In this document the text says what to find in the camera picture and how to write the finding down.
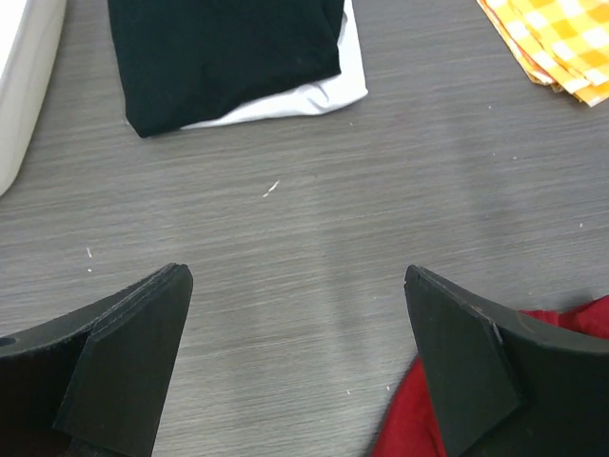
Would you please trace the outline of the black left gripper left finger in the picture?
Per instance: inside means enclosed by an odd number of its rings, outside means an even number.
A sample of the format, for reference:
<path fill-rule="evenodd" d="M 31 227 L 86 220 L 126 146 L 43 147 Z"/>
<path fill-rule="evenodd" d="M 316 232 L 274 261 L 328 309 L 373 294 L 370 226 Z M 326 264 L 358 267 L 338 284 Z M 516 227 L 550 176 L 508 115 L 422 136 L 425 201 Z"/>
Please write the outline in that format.
<path fill-rule="evenodd" d="M 2 337 L 2 455 L 151 455 L 192 289 L 189 268 L 168 264 Z"/>

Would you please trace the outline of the red t-shirt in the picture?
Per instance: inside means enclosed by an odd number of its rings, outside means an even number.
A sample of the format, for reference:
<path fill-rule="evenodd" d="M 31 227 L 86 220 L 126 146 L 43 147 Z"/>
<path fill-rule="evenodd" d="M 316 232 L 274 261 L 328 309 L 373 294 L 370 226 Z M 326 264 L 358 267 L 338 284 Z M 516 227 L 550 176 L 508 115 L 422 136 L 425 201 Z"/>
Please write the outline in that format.
<path fill-rule="evenodd" d="M 566 311 L 528 309 L 548 324 L 601 339 L 608 337 L 606 296 Z M 446 451 L 432 406 L 422 362 L 416 357 L 391 400 L 372 457 L 440 457 Z"/>

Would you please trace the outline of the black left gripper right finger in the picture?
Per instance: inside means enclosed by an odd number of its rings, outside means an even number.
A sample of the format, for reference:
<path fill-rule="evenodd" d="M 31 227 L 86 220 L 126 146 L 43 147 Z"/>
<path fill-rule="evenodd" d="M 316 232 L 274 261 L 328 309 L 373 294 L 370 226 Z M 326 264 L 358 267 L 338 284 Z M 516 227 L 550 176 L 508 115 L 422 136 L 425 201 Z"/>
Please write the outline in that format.
<path fill-rule="evenodd" d="M 607 455 L 607 341 L 414 265 L 404 291 L 447 455 Z"/>

